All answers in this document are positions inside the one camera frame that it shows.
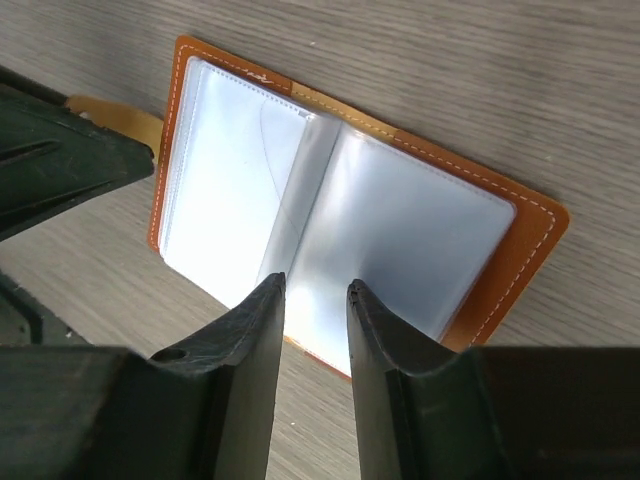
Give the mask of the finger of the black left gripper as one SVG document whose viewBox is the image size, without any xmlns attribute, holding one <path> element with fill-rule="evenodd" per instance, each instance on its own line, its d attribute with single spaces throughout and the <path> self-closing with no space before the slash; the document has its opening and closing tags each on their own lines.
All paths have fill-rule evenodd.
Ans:
<svg viewBox="0 0 640 480">
<path fill-rule="evenodd" d="M 152 150 L 1 68 L 1 239 L 150 176 Z"/>
</svg>

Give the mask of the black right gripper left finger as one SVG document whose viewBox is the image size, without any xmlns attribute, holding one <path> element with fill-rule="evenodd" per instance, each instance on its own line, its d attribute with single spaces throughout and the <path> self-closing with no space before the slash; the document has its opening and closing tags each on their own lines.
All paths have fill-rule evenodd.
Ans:
<svg viewBox="0 0 640 480">
<path fill-rule="evenodd" d="M 284 274 L 272 273 L 222 317 L 133 362 L 125 478 L 265 477 L 285 290 Z"/>
</svg>

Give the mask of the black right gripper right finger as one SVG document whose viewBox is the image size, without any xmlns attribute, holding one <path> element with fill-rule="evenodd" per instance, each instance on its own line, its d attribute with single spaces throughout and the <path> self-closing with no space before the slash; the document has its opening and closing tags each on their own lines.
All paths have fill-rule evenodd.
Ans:
<svg viewBox="0 0 640 480">
<path fill-rule="evenodd" d="M 440 345 L 362 280 L 348 287 L 347 327 L 362 478 L 499 478 L 500 434 L 475 351 Z"/>
</svg>

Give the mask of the brown leather card holder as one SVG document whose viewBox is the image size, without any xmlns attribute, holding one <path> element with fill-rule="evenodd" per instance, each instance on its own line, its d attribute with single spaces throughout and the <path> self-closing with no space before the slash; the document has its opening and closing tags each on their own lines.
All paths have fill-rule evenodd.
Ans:
<svg viewBox="0 0 640 480">
<path fill-rule="evenodd" d="M 570 222 L 542 193 L 187 35 L 163 118 L 68 106 L 153 150 L 148 243 L 168 267 L 228 308 L 284 273 L 285 338 L 344 376 L 354 280 L 462 350 L 493 334 Z"/>
</svg>

